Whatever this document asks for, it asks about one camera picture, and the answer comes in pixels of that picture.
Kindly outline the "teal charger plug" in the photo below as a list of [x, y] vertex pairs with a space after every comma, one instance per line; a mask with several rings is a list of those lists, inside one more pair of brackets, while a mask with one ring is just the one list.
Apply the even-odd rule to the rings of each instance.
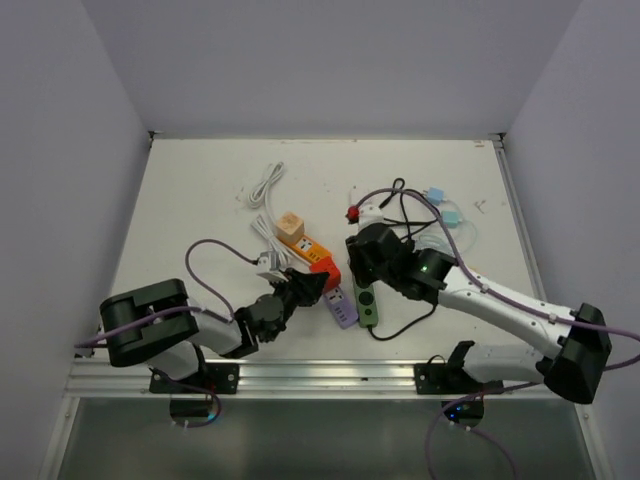
[[449, 229], [457, 228], [464, 221], [462, 215], [456, 210], [443, 210], [441, 218], [444, 225]]

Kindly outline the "green power strip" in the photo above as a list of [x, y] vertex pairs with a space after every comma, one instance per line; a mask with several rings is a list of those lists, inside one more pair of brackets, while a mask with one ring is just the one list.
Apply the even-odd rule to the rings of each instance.
[[379, 314], [376, 304], [373, 285], [364, 286], [353, 279], [353, 292], [361, 328], [374, 328], [379, 323]]

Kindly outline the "blue charger plug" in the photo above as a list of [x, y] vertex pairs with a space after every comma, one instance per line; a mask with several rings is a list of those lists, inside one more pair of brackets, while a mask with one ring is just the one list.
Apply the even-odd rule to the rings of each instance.
[[424, 191], [425, 199], [434, 206], [439, 206], [445, 201], [445, 193], [437, 187], [429, 187]]

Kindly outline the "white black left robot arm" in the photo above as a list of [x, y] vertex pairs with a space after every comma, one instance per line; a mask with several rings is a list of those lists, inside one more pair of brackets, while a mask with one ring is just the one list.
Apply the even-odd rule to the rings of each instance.
[[185, 392], [201, 390], [208, 379], [202, 349], [223, 358], [242, 358], [261, 343], [276, 340], [300, 307], [322, 297], [327, 272], [284, 271], [273, 291], [228, 318], [197, 305], [183, 281], [169, 279], [108, 298], [99, 307], [110, 364], [145, 364], [160, 370]]

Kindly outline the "red cube socket adapter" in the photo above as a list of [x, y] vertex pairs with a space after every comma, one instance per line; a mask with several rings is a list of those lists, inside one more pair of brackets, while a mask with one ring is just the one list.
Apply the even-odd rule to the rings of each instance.
[[334, 290], [340, 286], [341, 272], [337, 267], [337, 265], [335, 264], [332, 256], [323, 257], [319, 261], [311, 264], [309, 266], [309, 270], [312, 273], [328, 274], [328, 278], [323, 288], [324, 293], [328, 293], [329, 291]]

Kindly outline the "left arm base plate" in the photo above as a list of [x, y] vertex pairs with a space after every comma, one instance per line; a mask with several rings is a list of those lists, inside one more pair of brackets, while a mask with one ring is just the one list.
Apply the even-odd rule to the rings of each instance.
[[149, 391], [153, 394], [205, 394], [234, 395], [240, 379], [237, 363], [207, 363], [198, 372], [183, 380], [167, 380], [152, 371]]

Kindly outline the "purple socket adapter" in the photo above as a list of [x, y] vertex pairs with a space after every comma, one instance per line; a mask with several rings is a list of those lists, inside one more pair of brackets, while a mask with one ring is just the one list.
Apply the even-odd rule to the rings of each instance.
[[358, 311], [340, 287], [324, 293], [323, 300], [341, 329], [350, 328], [358, 323]]

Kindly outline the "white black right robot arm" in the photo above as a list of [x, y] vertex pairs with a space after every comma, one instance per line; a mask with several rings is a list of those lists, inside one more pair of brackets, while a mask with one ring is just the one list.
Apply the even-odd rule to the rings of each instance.
[[520, 339], [518, 345], [459, 342], [439, 379], [457, 392], [505, 381], [543, 384], [576, 404], [593, 402], [612, 350], [602, 312], [548, 304], [488, 280], [451, 255], [418, 250], [374, 223], [346, 240], [356, 281], [381, 281], [405, 298], [457, 310]]

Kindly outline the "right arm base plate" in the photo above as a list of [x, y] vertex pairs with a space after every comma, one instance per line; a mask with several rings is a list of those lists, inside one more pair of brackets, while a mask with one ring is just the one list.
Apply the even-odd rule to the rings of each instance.
[[419, 395], [466, 395], [504, 387], [502, 381], [486, 383], [474, 380], [462, 368], [450, 365], [441, 355], [413, 365], [416, 393]]

